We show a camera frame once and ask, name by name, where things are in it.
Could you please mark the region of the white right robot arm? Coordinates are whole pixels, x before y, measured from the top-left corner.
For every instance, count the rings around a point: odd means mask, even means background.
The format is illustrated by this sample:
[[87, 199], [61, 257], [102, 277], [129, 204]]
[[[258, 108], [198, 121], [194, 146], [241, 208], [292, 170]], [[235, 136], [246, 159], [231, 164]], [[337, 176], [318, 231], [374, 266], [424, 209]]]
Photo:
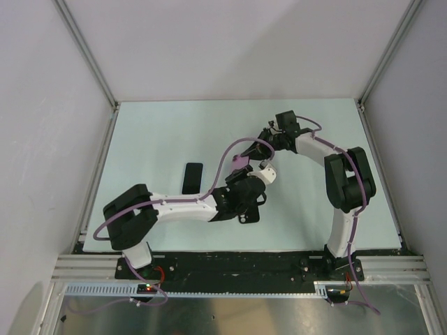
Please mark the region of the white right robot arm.
[[265, 161], [281, 150], [292, 151], [311, 159], [325, 170], [325, 189], [333, 206], [332, 228], [325, 245], [324, 274], [340, 279], [353, 262], [354, 239], [359, 215], [376, 195], [376, 184], [365, 150], [362, 147], [342, 149], [317, 133], [322, 127], [303, 128], [300, 117], [290, 110], [275, 115], [257, 141], [241, 157]]

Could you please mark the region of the pink smartphone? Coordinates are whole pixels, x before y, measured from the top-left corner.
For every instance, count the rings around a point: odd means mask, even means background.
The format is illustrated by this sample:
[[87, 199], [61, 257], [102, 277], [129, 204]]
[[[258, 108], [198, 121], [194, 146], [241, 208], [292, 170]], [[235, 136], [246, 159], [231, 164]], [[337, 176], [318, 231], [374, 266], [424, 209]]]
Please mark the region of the pink smartphone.
[[241, 156], [241, 155], [234, 155], [231, 161], [231, 170], [241, 170], [245, 166], [249, 164], [249, 157], [247, 156]]

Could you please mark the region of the black phone case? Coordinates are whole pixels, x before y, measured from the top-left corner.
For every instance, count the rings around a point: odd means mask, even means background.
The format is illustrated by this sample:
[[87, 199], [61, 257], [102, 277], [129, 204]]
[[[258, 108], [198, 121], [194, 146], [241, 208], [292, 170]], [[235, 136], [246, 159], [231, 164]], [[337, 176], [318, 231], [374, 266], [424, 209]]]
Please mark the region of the black phone case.
[[243, 204], [237, 211], [237, 219], [240, 224], [257, 223], [260, 220], [258, 202]]

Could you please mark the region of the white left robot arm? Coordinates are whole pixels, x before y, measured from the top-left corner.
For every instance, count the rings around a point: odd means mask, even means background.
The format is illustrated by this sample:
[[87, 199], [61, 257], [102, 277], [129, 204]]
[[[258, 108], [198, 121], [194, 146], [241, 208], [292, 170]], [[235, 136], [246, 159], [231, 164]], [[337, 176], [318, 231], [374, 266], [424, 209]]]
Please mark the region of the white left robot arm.
[[107, 240], [113, 250], [122, 252], [137, 277], [148, 278], [154, 273], [155, 262], [146, 236], [157, 223], [234, 218], [241, 224], [256, 223], [258, 208], [267, 200], [266, 186], [276, 177], [272, 164], [262, 162], [259, 170], [250, 165], [233, 170], [226, 185], [209, 195], [161, 195], [149, 192], [145, 184], [136, 184], [104, 206]]

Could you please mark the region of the teal smartphone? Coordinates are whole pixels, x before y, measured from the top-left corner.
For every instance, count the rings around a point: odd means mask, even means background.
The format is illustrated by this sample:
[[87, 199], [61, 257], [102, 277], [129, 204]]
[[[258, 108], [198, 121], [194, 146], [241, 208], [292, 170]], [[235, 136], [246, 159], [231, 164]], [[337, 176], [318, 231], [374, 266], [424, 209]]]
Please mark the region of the teal smartphone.
[[200, 192], [203, 176], [202, 163], [187, 163], [184, 169], [182, 195], [193, 195]]

